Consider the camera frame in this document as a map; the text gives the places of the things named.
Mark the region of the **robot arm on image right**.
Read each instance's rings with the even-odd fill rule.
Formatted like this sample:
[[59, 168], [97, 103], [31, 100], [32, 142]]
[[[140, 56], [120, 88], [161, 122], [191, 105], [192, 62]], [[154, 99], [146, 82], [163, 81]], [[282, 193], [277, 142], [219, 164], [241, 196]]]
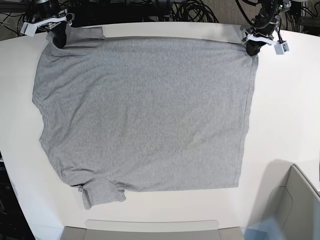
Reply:
[[280, 23], [280, 12], [284, 8], [282, 0], [258, 0], [261, 9], [249, 21], [250, 27], [245, 30], [246, 52], [249, 56], [256, 56], [264, 45], [271, 45], [266, 41], [273, 41], [273, 33]]

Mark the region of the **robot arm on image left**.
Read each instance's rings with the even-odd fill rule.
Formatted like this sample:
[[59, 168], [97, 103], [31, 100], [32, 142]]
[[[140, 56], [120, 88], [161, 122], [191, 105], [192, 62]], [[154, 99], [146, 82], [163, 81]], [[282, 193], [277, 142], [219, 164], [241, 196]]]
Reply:
[[75, 19], [74, 13], [67, 9], [61, 9], [58, 0], [33, 0], [37, 12], [34, 15], [33, 23], [38, 29], [53, 33], [53, 44], [62, 49], [67, 43], [66, 27], [71, 26]]

